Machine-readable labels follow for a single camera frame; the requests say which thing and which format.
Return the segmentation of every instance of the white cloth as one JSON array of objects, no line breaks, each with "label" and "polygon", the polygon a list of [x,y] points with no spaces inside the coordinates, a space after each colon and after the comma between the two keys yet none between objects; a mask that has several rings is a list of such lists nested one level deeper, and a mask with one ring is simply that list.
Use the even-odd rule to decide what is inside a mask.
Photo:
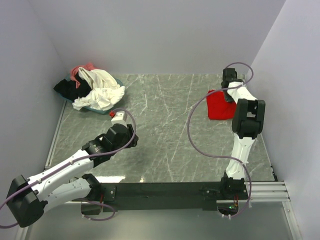
[{"label": "white cloth", "polygon": [[118,89],[120,85],[117,81],[105,70],[94,69],[91,71],[83,67],[79,67],[79,77],[86,80],[91,89],[96,88],[110,88]]},{"label": "white cloth", "polygon": [[78,97],[72,103],[73,108],[80,110],[83,107],[106,111],[111,109],[125,95],[125,86],[118,89],[111,88],[95,88],[86,97]]},{"label": "white cloth", "polygon": [[73,108],[80,110],[89,107],[95,110],[106,111],[111,109],[125,95],[125,86],[117,81],[105,70],[94,69],[88,71],[79,67],[79,77],[89,84],[91,92],[85,97],[78,97],[72,103]]}]

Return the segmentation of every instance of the white robotic arm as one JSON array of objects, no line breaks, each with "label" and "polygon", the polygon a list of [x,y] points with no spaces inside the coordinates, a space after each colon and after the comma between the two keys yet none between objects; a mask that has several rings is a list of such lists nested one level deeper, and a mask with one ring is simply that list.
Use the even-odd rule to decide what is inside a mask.
[{"label": "white robotic arm", "polygon": [[[111,120],[112,127],[107,133],[87,142],[82,149],[68,159],[27,180],[20,175],[12,181],[8,197],[38,182],[7,202],[20,227],[33,224],[45,212],[60,204],[79,198],[93,200],[102,194],[101,184],[92,174],[85,174],[70,183],[69,180],[108,161],[115,153],[103,156],[93,155],[115,151],[129,142],[134,130],[131,124],[126,123],[126,119],[125,112],[117,112]],[[126,148],[135,147],[138,139],[135,136]]]},{"label": "white robotic arm", "polygon": [[[237,72],[234,68],[223,70],[222,87],[234,88],[242,84],[242,81],[237,79]],[[258,100],[252,96],[245,86],[228,89],[224,94],[227,101],[234,101],[237,104],[232,120],[234,143],[231,156],[241,160],[246,165],[251,147],[263,128],[266,104],[263,100]],[[234,180],[245,178],[245,170],[242,165],[232,159],[225,173],[228,178]]]}]

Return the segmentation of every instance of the gray marble surface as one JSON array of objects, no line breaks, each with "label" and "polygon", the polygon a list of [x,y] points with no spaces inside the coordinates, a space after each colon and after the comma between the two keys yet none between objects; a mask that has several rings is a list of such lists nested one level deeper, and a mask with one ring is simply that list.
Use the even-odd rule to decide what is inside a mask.
[{"label": "gray marble surface", "polygon": [[[228,159],[208,158],[193,149],[187,136],[187,117],[208,90],[221,85],[216,74],[114,74],[126,86],[118,107],[127,108],[137,124],[137,147],[117,153],[90,172],[122,182],[220,181]],[[52,154],[54,166],[73,155],[87,141],[111,126],[109,115],[73,109],[67,103]],[[199,148],[215,155],[231,155],[231,120],[209,120],[207,103],[196,109],[190,132]],[[273,181],[262,138],[254,143],[247,165],[253,181]]]}]

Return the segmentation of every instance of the floor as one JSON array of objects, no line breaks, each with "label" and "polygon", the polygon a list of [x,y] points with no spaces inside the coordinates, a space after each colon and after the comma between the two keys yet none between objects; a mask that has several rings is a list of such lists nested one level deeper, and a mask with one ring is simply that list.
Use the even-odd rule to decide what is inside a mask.
[{"label": "floor", "polygon": [[[109,212],[98,218],[106,218]],[[201,209],[120,211],[107,221],[81,218],[80,204],[47,212],[26,240],[292,240],[281,202],[252,203],[232,220]]]},{"label": "floor", "polygon": [[[90,173],[128,183],[220,181],[229,160],[208,158],[196,152],[189,143],[186,124],[193,105],[208,90],[221,86],[221,75],[114,74],[114,77],[126,86],[125,96],[117,106],[133,114],[139,141],[137,147],[117,153]],[[105,133],[111,126],[110,120],[108,115],[77,111],[67,103],[51,166]],[[231,120],[209,120],[206,101],[196,109],[190,131],[201,150],[231,155],[234,141]],[[254,143],[248,162],[253,181],[274,181],[261,136]]]}]

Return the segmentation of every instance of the teal basket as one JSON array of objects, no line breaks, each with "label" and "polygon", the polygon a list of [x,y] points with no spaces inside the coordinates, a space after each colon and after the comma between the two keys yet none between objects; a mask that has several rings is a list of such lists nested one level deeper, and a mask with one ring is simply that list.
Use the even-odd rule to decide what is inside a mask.
[{"label": "teal basket", "polygon": [[[67,80],[67,81],[71,81],[71,79],[70,79],[70,74],[68,74],[64,79]],[[116,79],[116,78],[115,78],[115,80],[116,80],[116,82],[120,85],[120,87],[124,85],[124,84],[122,83],[122,81],[120,81],[119,79]],[[71,101],[70,99],[67,99],[67,98],[63,97],[60,93],[58,93],[58,95],[59,95],[62,99],[66,100],[67,102],[69,102],[69,103],[71,103],[71,104],[73,103],[73,101]],[[89,110],[89,111],[92,111],[92,112],[95,112],[95,113],[98,113],[98,114],[108,114],[108,113],[109,113],[112,109],[114,109],[114,108],[115,108],[115,106],[113,106],[112,108],[110,108],[110,109],[108,109],[108,110],[102,111],[102,110],[93,109],[93,108],[88,107],[88,106],[84,106],[84,107],[83,107],[83,109],[87,109],[87,110]]]}]

